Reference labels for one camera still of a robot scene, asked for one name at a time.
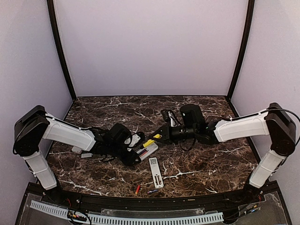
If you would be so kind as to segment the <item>white remote with barcode label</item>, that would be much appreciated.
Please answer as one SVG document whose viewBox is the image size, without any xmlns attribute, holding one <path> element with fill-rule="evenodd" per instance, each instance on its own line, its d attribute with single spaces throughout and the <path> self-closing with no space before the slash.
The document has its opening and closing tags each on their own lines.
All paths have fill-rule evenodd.
<svg viewBox="0 0 300 225">
<path fill-rule="evenodd" d="M 143 156 L 139 156 L 139 153 L 143 150 L 147 150 L 148 153 L 143 155 Z M 156 150 L 158 150 L 158 145 L 153 143 L 150 146 L 146 147 L 146 148 L 142 148 L 139 149 L 136 153 L 138 154 L 138 156 L 140 157 L 141 161 L 145 160 L 147 157 L 149 157 L 151 154 L 153 154 Z"/>
</svg>

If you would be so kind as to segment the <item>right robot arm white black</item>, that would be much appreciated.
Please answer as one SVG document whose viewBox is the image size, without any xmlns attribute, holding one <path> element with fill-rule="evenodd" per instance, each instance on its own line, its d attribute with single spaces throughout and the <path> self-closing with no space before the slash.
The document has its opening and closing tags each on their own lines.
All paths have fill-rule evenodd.
<svg viewBox="0 0 300 225">
<path fill-rule="evenodd" d="M 215 145 L 244 137 L 268 135 L 271 146 L 246 182 L 247 187 L 240 191 L 239 199 L 250 203 L 257 196 L 266 180 L 295 151 L 300 139 L 296 136 L 296 124 L 289 117 L 292 113 L 271 103 L 259 112 L 215 122 L 206 122 L 198 105 L 187 104 L 180 108 L 183 122 L 172 116 L 172 111 L 162 110 L 166 122 L 152 133 L 151 140 L 164 144 L 179 144 L 192 139 L 206 145 Z"/>
</svg>

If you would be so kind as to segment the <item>white button remote control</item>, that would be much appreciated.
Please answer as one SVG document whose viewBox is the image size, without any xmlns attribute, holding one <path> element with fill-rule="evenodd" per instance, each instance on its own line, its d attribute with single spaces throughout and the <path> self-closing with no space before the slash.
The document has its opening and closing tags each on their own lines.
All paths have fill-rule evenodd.
<svg viewBox="0 0 300 225">
<path fill-rule="evenodd" d="M 158 160 L 156 157 L 152 157 L 149 159 L 150 170 L 154 182 L 154 186 L 156 189 L 160 189 L 164 187 L 163 179 L 161 176 L 161 171 L 159 168 Z"/>
</svg>

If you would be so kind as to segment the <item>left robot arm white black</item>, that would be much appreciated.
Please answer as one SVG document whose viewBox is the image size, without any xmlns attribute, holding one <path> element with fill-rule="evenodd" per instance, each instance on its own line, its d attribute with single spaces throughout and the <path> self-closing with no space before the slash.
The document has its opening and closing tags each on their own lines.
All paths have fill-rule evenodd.
<svg viewBox="0 0 300 225">
<path fill-rule="evenodd" d="M 41 105 L 35 106 L 19 119 L 15 123 L 14 131 L 13 153 L 25 160 L 55 204 L 63 204 L 66 193 L 58 188 L 58 179 L 39 151 L 42 139 L 70 145 L 77 154 L 91 153 L 103 158 L 118 158 L 127 166 L 140 163 L 141 158 L 134 148 L 145 140 L 143 132 L 133 134 L 120 123 L 116 123 L 111 129 L 72 125 L 48 114 Z"/>
</svg>

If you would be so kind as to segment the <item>yellow handled screwdriver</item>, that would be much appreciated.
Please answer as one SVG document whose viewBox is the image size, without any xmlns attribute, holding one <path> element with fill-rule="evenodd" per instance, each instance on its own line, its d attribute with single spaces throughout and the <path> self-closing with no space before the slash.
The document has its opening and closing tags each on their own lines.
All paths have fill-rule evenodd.
<svg viewBox="0 0 300 225">
<path fill-rule="evenodd" d="M 160 134 L 156 134 L 156 135 L 154 136 L 154 138 L 160 139 L 160 138 L 161 138 L 161 135 L 160 135 Z M 142 147 L 146 148 L 146 147 L 150 146 L 151 144 L 153 144 L 154 142 L 155 142 L 155 140 L 149 139 L 147 142 L 145 142 L 145 143 L 142 144 Z"/>
</svg>

